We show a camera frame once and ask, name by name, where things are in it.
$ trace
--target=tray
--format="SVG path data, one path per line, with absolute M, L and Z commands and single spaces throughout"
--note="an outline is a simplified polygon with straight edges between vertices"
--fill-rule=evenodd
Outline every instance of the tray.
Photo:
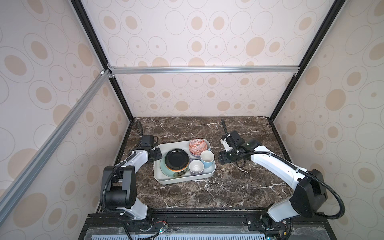
M 203 140 L 207 143 L 208 149 L 210 149 L 211 145 L 209 144 L 209 142 L 206 139 L 203 139 Z M 190 142 L 191 142 L 191 140 L 182 141 L 182 142 L 164 143 L 164 144 L 158 145 L 157 147 L 160 148 L 160 151 L 161 151 L 161 154 L 163 155 L 163 157 L 165 157 L 167 152 L 169 152 L 170 150 L 175 149 L 175 148 L 180 148 L 180 149 L 183 149 L 184 151 L 186 151 L 191 159 L 193 159 L 193 160 L 199 159 L 197 157 L 192 156 L 192 154 L 189 152 L 189 143 Z M 165 175 L 160 170 L 160 161 L 161 160 L 157 160 L 154 162 L 153 176 L 162 185 L 176 183 L 176 182 L 185 182 L 185 181 L 197 180 L 197 179 L 202 179 L 202 178 L 208 178 L 208 177 L 211 177 L 216 170 L 216 163 L 214 160 L 212 166 L 210 166 L 208 168 L 204 168 L 203 173 L 200 175 L 191 176 L 191 172 L 188 171 L 186 174 L 184 174 L 181 177 L 168 177 L 167 175 Z

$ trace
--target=light blue cup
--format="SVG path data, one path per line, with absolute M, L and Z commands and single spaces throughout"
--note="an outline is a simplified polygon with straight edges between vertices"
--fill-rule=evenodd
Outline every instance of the light blue cup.
M 214 162 L 215 155 L 213 152 L 205 150 L 201 153 L 200 159 L 204 164 L 204 168 L 209 168 Z

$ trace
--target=cup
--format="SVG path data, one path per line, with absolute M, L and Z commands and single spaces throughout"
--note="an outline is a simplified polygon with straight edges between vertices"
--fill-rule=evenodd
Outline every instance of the cup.
M 191 176 L 200 175 L 203 173 L 204 164 L 198 159 L 193 160 L 189 164 L 189 170 L 191 171 Z
M 201 153 L 200 158 L 204 164 L 204 168 L 209 168 L 214 162 L 215 155 L 213 152 L 205 150 Z

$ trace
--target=dark marble countertop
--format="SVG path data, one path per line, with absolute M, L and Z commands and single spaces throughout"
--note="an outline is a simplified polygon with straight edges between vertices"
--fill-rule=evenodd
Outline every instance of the dark marble countertop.
M 152 208 L 164 207 L 266 207 L 290 196 L 284 181 L 260 165 L 248 161 L 241 169 L 233 163 L 220 165 L 218 153 L 224 130 L 219 117 L 141 117 L 144 134 L 157 135 L 159 144 L 204 138 L 215 154 L 216 171 L 212 177 L 161 185 L 153 176 L 153 163 L 136 173 L 137 197 Z M 228 131 L 236 130 L 244 140 L 255 138 L 282 156 L 268 120 L 262 117 L 224 117 Z M 126 153 L 139 140 L 133 127 Z

